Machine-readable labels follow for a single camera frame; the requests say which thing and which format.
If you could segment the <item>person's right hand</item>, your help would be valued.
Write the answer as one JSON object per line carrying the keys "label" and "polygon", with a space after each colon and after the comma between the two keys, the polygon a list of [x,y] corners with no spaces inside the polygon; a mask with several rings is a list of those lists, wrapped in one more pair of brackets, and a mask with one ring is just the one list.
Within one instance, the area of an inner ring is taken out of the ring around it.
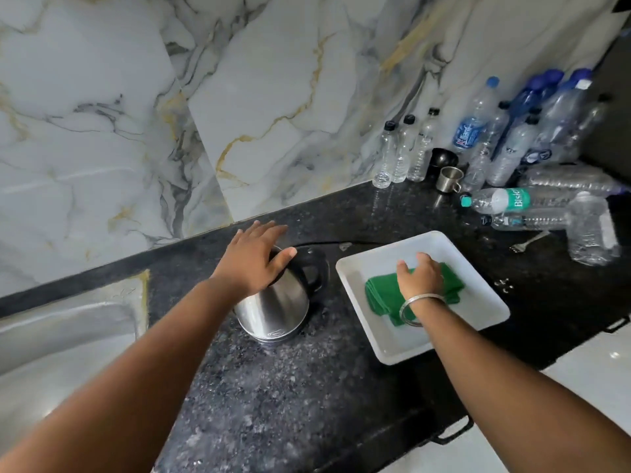
{"label": "person's right hand", "polygon": [[[434,261],[430,255],[419,252],[416,254],[417,265],[413,274],[413,288],[399,288],[404,301],[419,295],[434,293],[443,296],[443,277],[438,262]],[[412,304],[411,309],[420,312],[429,303],[436,303],[437,300],[422,300]]]}

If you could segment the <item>person's left hand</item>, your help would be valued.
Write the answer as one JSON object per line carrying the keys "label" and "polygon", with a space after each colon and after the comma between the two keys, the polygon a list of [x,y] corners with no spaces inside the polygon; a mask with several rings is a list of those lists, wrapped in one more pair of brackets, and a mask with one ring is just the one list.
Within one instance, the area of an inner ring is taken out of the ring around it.
{"label": "person's left hand", "polygon": [[255,221],[238,230],[211,275],[211,282],[241,301],[272,284],[268,282],[268,262],[272,246],[287,232],[288,226],[274,221]]}

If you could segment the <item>green cloth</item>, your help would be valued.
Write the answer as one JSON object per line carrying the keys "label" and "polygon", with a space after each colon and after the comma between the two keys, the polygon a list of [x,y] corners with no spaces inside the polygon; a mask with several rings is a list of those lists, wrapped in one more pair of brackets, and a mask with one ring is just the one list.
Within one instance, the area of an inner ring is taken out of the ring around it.
{"label": "green cloth", "polygon": [[[460,294],[465,288],[465,284],[457,274],[444,262],[440,263],[443,277],[443,294],[446,304],[457,304],[460,302]],[[375,276],[369,278],[365,283],[365,294],[367,302],[378,316],[387,316],[393,326],[403,326],[400,320],[399,309],[404,303],[404,298],[399,290],[396,273]],[[408,318],[414,318],[412,312],[406,312]]]}

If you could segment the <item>stainless steel electric kettle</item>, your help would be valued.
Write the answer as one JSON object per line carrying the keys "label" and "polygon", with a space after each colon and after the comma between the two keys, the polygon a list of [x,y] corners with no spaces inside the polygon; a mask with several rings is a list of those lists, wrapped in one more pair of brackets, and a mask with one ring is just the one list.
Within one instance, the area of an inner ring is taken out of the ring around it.
{"label": "stainless steel electric kettle", "polygon": [[233,312],[243,330],[260,344],[280,343],[300,332],[329,278],[326,254],[316,247],[298,247],[279,275],[238,303]]}

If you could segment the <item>person's right forearm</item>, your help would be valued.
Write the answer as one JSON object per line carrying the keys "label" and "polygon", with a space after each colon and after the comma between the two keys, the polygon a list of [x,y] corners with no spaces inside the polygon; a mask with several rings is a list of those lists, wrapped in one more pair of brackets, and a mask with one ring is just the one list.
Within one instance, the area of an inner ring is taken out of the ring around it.
{"label": "person's right forearm", "polygon": [[631,436],[593,405],[485,339],[437,294],[405,306],[511,473],[631,473]]}

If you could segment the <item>person's left forearm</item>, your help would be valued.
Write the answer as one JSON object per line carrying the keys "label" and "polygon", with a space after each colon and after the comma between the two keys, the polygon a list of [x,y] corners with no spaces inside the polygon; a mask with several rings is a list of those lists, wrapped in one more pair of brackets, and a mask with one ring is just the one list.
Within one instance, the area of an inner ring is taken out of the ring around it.
{"label": "person's left forearm", "polygon": [[213,276],[0,458],[0,473],[150,473],[228,312],[254,288]]}

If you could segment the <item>silver bangle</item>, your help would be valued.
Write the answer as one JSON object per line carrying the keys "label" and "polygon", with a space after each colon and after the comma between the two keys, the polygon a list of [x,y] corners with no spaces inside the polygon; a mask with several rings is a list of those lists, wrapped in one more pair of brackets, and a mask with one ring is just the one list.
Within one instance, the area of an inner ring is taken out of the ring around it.
{"label": "silver bangle", "polygon": [[[434,294],[434,293],[419,294],[419,295],[413,296],[405,300],[404,303],[401,305],[399,309],[400,320],[407,326],[423,328],[422,322],[418,320],[418,318],[416,317],[416,314],[414,314],[414,312],[412,311],[411,306],[415,302],[419,302],[422,300],[429,300],[429,299],[437,300],[443,304],[446,303],[445,298],[443,296]],[[412,312],[412,315],[414,316],[414,318],[408,318],[406,314],[406,312],[408,311]]]}

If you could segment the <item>white rectangular tray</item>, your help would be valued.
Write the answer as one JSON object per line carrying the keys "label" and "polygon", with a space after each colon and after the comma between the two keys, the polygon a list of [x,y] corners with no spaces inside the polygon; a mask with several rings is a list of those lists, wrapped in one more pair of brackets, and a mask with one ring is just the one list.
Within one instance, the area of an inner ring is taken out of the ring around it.
{"label": "white rectangular tray", "polygon": [[460,302],[451,306],[451,309],[475,330],[500,324],[510,316],[506,303],[440,231],[429,231],[348,255],[336,262],[336,272],[376,358],[384,365],[395,365],[433,349],[424,329],[395,326],[385,315],[375,314],[365,293],[365,283],[369,278],[394,273],[398,260],[413,267],[417,252],[429,254],[437,262],[446,262],[464,282],[464,289],[459,295]]}

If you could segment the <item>small steel cup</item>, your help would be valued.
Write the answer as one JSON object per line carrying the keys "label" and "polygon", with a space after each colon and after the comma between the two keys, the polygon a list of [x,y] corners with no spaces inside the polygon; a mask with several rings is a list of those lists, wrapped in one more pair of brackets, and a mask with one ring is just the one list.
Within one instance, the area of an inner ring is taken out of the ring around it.
{"label": "small steel cup", "polygon": [[435,189],[444,195],[460,193],[464,172],[454,166],[445,166],[440,169],[435,183]]}

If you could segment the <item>black cup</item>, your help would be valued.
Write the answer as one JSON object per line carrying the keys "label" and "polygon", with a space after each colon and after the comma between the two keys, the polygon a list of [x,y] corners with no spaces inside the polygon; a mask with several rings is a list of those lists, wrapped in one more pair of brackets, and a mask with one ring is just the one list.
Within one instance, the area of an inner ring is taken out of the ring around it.
{"label": "black cup", "polygon": [[438,175],[442,168],[457,167],[458,164],[459,158],[455,152],[449,149],[435,147],[432,149],[428,174],[430,174],[430,176]]}

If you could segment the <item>steel fork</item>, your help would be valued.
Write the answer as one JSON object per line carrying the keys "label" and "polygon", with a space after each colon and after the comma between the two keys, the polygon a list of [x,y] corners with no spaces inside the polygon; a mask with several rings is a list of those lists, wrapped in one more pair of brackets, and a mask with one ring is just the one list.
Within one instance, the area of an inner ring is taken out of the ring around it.
{"label": "steel fork", "polygon": [[539,232],[537,235],[535,235],[532,238],[529,238],[527,241],[523,242],[523,243],[517,243],[514,244],[512,246],[510,246],[510,250],[516,254],[524,254],[527,250],[527,247],[530,246],[531,244],[533,244],[534,242],[543,239],[545,237],[547,237],[548,235],[550,235],[551,232],[546,230],[546,231],[541,231]]}

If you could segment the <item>cluster of clear plastic bottles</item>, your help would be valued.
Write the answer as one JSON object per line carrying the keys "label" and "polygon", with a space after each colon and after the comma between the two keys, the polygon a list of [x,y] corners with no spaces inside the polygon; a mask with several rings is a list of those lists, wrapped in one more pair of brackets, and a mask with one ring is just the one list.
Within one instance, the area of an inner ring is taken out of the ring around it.
{"label": "cluster of clear plastic bottles", "polygon": [[610,175],[588,165],[533,165],[519,178],[519,185],[508,187],[526,151],[525,141],[544,133],[537,126],[552,124],[552,104],[541,118],[528,118],[507,137],[503,152],[492,165],[486,179],[487,189],[463,193],[460,204],[479,214],[498,220],[501,214],[516,214],[517,230],[566,231],[569,255],[584,265],[607,265],[619,256],[619,242],[607,197],[627,189]]}

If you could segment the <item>steel sink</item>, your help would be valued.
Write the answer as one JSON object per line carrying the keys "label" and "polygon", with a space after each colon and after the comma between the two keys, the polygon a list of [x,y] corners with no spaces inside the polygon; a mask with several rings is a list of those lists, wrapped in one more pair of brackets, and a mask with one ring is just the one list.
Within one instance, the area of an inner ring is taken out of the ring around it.
{"label": "steel sink", "polygon": [[143,281],[116,282],[0,320],[0,455],[148,327]]}

